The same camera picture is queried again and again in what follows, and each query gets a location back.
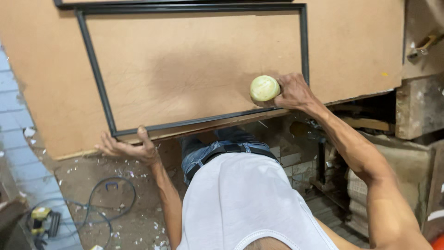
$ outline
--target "man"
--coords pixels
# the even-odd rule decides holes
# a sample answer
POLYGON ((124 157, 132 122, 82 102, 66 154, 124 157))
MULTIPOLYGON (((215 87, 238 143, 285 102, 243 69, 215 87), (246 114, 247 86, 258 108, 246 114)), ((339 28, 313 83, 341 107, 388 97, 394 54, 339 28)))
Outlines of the man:
MULTIPOLYGON (((370 245, 384 250, 430 250, 396 176, 376 147, 333 115, 300 74, 278 78, 275 104, 315 118, 349 167, 368 186, 370 245)), ((151 168, 160 190, 172 249, 179 250, 353 250, 359 249, 313 217, 300 194, 269 154, 268 146, 237 128, 216 132, 220 141, 203 145, 181 139, 187 193, 180 201, 154 144, 140 127, 142 146, 102 134, 105 155, 130 155, 151 168)))

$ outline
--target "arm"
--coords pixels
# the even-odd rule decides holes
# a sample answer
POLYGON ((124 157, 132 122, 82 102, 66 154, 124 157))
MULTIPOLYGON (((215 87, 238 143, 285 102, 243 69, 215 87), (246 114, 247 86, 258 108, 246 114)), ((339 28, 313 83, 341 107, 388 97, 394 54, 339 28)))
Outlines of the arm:
MULTIPOLYGON (((398 189, 395 173, 375 145, 332 114, 313 95, 301 74, 281 76, 278 82, 282 94, 276 97, 276 105, 299 109, 315 118, 351 170, 367 184, 370 246, 376 249, 431 249, 398 189)), ((338 247, 346 246, 344 239, 332 231, 326 233, 338 247)))
POLYGON ((142 146, 133 146, 128 143, 117 142, 109 133, 102 132, 103 145, 95 147, 109 156, 132 156, 151 168, 151 171, 159 187, 163 216, 165 218, 168 238, 171 249, 175 250, 182 239, 182 201, 179 193, 171 182, 159 153, 153 142, 148 137, 146 129, 142 126, 137 130, 137 135, 142 140, 142 146))

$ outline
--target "dirty floor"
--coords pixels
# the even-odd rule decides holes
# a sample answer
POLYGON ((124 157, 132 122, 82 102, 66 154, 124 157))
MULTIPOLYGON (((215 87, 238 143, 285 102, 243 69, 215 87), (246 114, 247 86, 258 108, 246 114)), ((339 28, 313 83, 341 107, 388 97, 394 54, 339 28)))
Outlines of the dirty floor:
MULTIPOLYGON (((293 121, 309 122, 308 118, 296 114, 241 127, 274 149, 274 154, 279 156, 293 188, 305 195, 310 189, 308 178, 315 175, 317 141, 307 139, 305 135, 295 137, 290 134, 289 126, 293 121)), ((211 132, 199 134, 198 138, 204 143, 216 140, 211 132)), ((183 183, 180 167, 180 145, 175 139, 156 142, 156 145, 165 168, 183 199, 187 186, 183 183)), ((107 249, 169 249, 158 189, 147 167, 134 159, 100 155, 53 161, 43 154, 43 149, 34 148, 34 151, 48 170, 55 174, 62 194, 67 199, 87 203, 91 189, 105 177, 122 176, 132 182, 136 192, 135 202, 126 214, 111 221, 113 235, 107 249)), ((134 195, 131 185, 123 181, 110 182, 107 187, 108 190, 105 184, 100 185, 91 203, 98 212, 109 218, 128 209, 134 195)), ((68 207, 74 221, 82 222, 86 210, 73 203, 68 203, 68 207)), ((103 220, 98 212, 92 211, 89 220, 103 220)), ((105 245, 110 237, 110 230, 106 222, 86 223, 79 230, 79 236, 84 249, 88 250, 94 245, 105 245)))

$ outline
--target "wire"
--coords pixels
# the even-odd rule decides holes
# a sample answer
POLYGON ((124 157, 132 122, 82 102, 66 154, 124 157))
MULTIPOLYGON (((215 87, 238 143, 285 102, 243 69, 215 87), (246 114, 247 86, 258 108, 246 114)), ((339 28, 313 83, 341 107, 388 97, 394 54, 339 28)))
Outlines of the wire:
POLYGON ((65 199, 65 198, 50 198, 50 199, 43 200, 43 201, 37 203, 37 204, 36 204, 36 205, 35 205, 30 211, 28 211, 28 217, 27 217, 27 223, 26 223, 26 224, 29 225, 28 222, 29 222, 29 219, 31 218, 31 212, 32 212, 36 207, 40 206, 42 203, 49 202, 49 201, 57 201, 57 200, 59 200, 59 201, 61 200, 61 201, 65 201, 65 202, 71 202, 71 203, 73 203, 73 204, 76 204, 76 205, 79 205, 79 206, 82 206, 82 207, 86 207, 86 208, 87 208, 87 210, 86 210, 86 215, 85 215, 85 219, 84 219, 83 221, 80 221, 80 222, 64 222, 65 225, 69 225, 69 224, 72 225, 72 224, 74 224, 74 225, 80 225, 80 226, 79 226, 78 228, 76 227, 75 231, 72 232, 72 233, 70 233, 70 234, 62 235, 62 236, 59 236, 59 237, 48 238, 48 240, 50 240, 50 241, 60 240, 60 239, 64 239, 64 238, 71 237, 71 236, 73 236, 74 234, 78 233, 79 230, 80 230, 83 226, 85 226, 85 224, 87 223, 87 221, 88 221, 88 217, 89 217, 89 215, 90 215, 90 211, 92 210, 92 211, 97 212, 101 217, 103 217, 103 220, 101 220, 101 221, 90 221, 89 223, 92 223, 92 224, 102 223, 102 222, 107 222, 107 223, 108 223, 108 227, 109 227, 109 229, 110 229, 110 233, 109 233, 109 235, 108 235, 107 243, 106 243, 105 246, 103 247, 103 248, 105 249, 105 248, 108 246, 109 242, 111 241, 111 234, 113 233, 113 231, 112 231, 112 226, 111 226, 111 221, 112 221, 112 220, 115 220, 115 219, 117 219, 117 218, 119 218, 119 217, 121 217, 121 216, 123 216, 124 214, 126 214, 126 213, 132 208, 132 206, 134 205, 134 201, 135 201, 135 199, 136 199, 136 188, 134 187, 134 185, 133 185, 133 183, 132 183, 131 181, 129 181, 128 179, 123 178, 123 177, 121 177, 121 176, 107 177, 107 178, 103 178, 102 180, 100 180, 100 181, 99 181, 99 182, 98 182, 98 183, 92 188, 91 193, 90 193, 90 195, 89 195, 88 203, 83 204, 83 203, 80 203, 80 202, 77 202, 77 201, 74 201, 74 200, 70 200, 70 199, 65 199), (122 210, 120 214, 108 218, 108 217, 106 217, 105 215, 103 215, 101 212, 99 212, 99 211, 95 208, 95 206, 92 206, 92 205, 91 205, 91 200, 92 200, 92 196, 93 196, 93 194, 94 194, 94 191, 98 188, 98 186, 99 186, 100 184, 102 184, 102 183, 104 183, 105 181, 108 181, 108 180, 110 180, 110 179, 116 179, 116 178, 117 178, 117 179, 124 180, 126 183, 128 183, 128 184, 131 186, 131 188, 133 189, 133 198, 132 198, 132 200, 131 200, 131 204, 130 204, 127 208, 125 208, 124 210, 122 210))

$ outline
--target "blue jeans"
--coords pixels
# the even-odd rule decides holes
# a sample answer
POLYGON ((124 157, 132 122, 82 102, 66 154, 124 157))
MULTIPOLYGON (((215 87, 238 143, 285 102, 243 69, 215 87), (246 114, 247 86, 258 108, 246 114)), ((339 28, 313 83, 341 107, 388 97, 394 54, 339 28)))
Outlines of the blue jeans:
POLYGON ((245 132, 237 126, 225 129, 217 129, 214 134, 219 138, 218 141, 212 142, 208 145, 203 144, 195 135, 179 138, 180 146, 182 147, 182 170, 185 175, 183 181, 189 185, 186 174, 196 165, 203 167, 202 159, 214 149, 228 144, 244 145, 247 153, 250 152, 250 147, 270 151, 267 144, 257 141, 256 137, 250 133, 245 132))

